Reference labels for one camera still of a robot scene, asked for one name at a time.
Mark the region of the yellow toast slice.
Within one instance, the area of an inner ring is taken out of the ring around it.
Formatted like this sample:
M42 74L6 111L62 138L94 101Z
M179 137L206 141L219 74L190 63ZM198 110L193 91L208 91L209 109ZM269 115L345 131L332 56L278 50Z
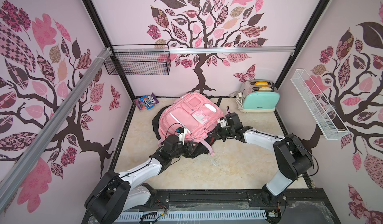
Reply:
M258 81L254 83L255 86L269 86L267 81Z
M267 92L271 92L273 91L273 88L272 87L268 87L268 86L263 86L263 87L260 87L258 89L258 91L267 91Z

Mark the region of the yellow toast slice back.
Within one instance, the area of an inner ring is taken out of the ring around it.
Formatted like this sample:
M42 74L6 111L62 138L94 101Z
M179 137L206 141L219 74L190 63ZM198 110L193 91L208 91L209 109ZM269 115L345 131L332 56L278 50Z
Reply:
M254 83L255 86L269 86L267 81L258 81Z

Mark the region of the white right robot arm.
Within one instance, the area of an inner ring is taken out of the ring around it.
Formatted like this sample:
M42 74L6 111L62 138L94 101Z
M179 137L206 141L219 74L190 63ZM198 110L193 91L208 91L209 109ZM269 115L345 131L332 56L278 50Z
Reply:
M225 126L218 124L208 136L222 140L235 139L242 143L253 144L274 153L278 171L262 187L262 199L271 202L278 198L298 177L314 166L314 158L301 140L294 134L278 136L261 132L241 124Z

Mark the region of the aluminium rail back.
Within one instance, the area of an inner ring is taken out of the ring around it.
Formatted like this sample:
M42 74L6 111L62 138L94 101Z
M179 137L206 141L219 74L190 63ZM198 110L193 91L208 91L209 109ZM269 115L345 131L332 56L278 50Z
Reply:
M117 53L122 52L165 52L169 54L200 54L200 53L266 53L288 52L294 53L294 46L260 46L260 47L197 47L197 48L114 48Z

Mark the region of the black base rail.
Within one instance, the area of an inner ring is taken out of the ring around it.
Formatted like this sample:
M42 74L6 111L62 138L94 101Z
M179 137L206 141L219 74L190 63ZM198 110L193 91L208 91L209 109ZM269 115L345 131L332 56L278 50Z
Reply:
M93 191L85 201L85 208L94 217L120 214L131 208L153 209L175 205L197 204L247 204L251 208L276 209L292 206L295 202L323 203L332 207L323 189L287 189L276 197L267 196L263 189L221 189L221 190L155 190L149 185L129 191Z

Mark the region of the yellow toast slice front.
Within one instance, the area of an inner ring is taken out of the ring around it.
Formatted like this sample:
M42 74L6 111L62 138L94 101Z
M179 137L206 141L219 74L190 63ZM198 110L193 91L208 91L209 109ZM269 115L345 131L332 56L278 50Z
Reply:
M258 91L267 91L267 92L271 92L273 91L273 88L272 87L268 87L268 86L263 86L263 87L260 87L258 89Z

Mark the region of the red backpack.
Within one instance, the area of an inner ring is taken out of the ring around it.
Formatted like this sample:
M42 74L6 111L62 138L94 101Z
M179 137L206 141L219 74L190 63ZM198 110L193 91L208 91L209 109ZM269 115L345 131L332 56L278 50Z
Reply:
M211 147L214 143L215 143L215 141L216 141L216 137L218 137L218 133L216 132L216 131L214 131L214 130L212 130L211 132L209 132L208 134L207 134L207 137L206 137L206 139L205 139L205 141L208 143L208 145Z

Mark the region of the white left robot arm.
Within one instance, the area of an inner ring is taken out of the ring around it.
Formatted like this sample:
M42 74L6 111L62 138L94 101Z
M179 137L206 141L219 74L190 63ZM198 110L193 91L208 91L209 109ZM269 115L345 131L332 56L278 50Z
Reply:
M198 143L185 141L183 134L171 134L144 163L120 173L108 171L85 201L86 214L100 224L112 224L134 207L163 207L157 191L145 181L164 172L173 159L193 154L197 147Z

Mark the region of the mint green toaster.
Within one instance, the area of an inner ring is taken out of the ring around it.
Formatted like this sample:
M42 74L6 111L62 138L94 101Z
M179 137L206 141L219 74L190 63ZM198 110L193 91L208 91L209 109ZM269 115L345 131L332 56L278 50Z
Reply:
M267 81L268 87L273 91L258 91L262 86L255 86L258 81ZM243 95L242 106L244 112L274 112L280 99L280 94L275 84L268 80L253 79L244 82L240 88Z

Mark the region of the aluminium rail left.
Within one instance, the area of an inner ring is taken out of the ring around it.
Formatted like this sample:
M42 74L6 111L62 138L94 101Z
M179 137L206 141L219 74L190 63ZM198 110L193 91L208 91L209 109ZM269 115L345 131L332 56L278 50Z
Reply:
M96 56L84 77L75 85L68 97L54 113L53 117L43 127L32 144L26 149L20 159L5 176L3 182L1 182L1 212L4 211L14 193L18 190L23 180L44 152L45 148L58 132L65 118L69 115L72 108L76 105L86 88L101 69L104 60L111 54L111 48L106 47Z

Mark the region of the aluminium rail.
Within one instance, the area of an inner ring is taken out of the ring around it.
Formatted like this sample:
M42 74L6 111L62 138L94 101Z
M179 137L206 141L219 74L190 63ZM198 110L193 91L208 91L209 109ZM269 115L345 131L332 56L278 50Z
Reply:
M32 144L26 149L20 159L5 176L3 182L1 182L1 212L4 211L14 193L18 190L23 180L44 152L45 148L58 132L65 118L69 115L72 108L76 105L86 88L101 69L104 60L111 54L111 48L106 47L96 56L84 77L75 85L68 97L54 113L53 117L43 127Z
M200 53L266 53L288 52L294 53L294 46L260 46L260 47L197 47L197 48L114 48L117 53L122 52L165 52L169 54L200 54Z

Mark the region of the purple candy bag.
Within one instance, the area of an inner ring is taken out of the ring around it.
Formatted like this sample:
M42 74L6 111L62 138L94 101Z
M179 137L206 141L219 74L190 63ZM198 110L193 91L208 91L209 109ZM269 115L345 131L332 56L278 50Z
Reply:
M138 107L139 111L144 109L152 109L156 104L159 103L157 97L152 93L149 95L144 95L142 97L136 98L134 100L135 105Z

